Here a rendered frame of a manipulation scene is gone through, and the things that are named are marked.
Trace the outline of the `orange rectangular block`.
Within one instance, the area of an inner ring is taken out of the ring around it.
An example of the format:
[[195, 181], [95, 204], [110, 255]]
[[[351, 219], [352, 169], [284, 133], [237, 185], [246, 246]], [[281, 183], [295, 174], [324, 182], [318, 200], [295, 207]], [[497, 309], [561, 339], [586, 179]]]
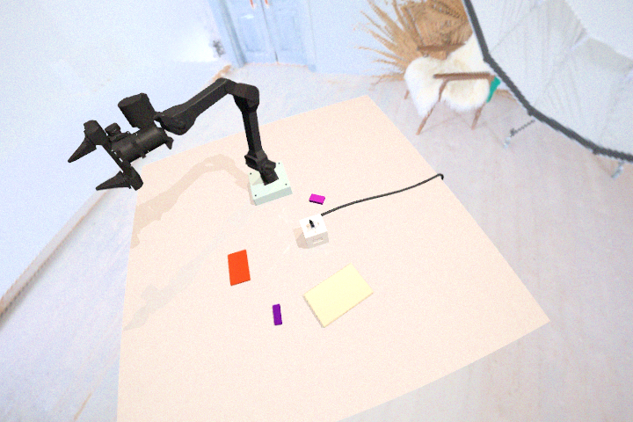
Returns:
[[230, 285], [251, 280], [246, 249], [228, 255]]

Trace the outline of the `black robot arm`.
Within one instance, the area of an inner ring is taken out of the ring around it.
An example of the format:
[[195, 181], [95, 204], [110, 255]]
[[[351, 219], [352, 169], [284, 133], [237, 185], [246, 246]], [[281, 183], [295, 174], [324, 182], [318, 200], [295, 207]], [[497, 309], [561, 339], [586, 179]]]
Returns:
[[[163, 112], [155, 111], [147, 93], [126, 97], [117, 106], [131, 127], [140, 129], [135, 133], [147, 151], [150, 152], [163, 144], [171, 149], [174, 140], [165, 133], [165, 130], [175, 135], [184, 135], [200, 114], [228, 94], [233, 95], [232, 97], [244, 120], [244, 130], [249, 147], [247, 154], [244, 155], [245, 164], [254, 171], [260, 172], [264, 186], [266, 186], [279, 178], [274, 170], [276, 163], [269, 160], [262, 149], [257, 116], [260, 92], [255, 85], [238, 84], [230, 79], [220, 77], [196, 96]], [[154, 120], [161, 127], [157, 127]], [[122, 133], [118, 123], [114, 122], [105, 128], [105, 132], [107, 132], [108, 141], [111, 143], [127, 137], [129, 131]]]

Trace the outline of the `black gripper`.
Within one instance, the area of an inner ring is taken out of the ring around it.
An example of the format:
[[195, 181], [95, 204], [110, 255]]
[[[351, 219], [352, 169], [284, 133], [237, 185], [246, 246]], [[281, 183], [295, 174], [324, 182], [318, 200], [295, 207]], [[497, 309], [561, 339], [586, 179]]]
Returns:
[[96, 191], [108, 190], [116, 187], [128, 187], [131, 189], [131, 186], [136, 191], [140, 189], [143, 185], [142, 178], [135, 168], [131, 166], [131, 163], [140, 157], [142, 159], [145, 158], [146, 154], [149, 152], [138, 138], [138, 135], [135, 132], [132, 134], [130, 132], [127, 137], [124, 137], [120, 141], [113, 141], [110, 143], [105, 130], [99, 125], [97, 120], [88, 120], [83, 124], [85, 129], [84, 140], [75, 153], [69, 157], [68, 163], [75, 162], [79, 158], [91, 153], [93, 150], [96, 150], [97, 145], [102, 146], [113, 161], [116, 162], [116, 164], [124, 172], [119, 170], [114, 177], [99, 184], [96, 187]]

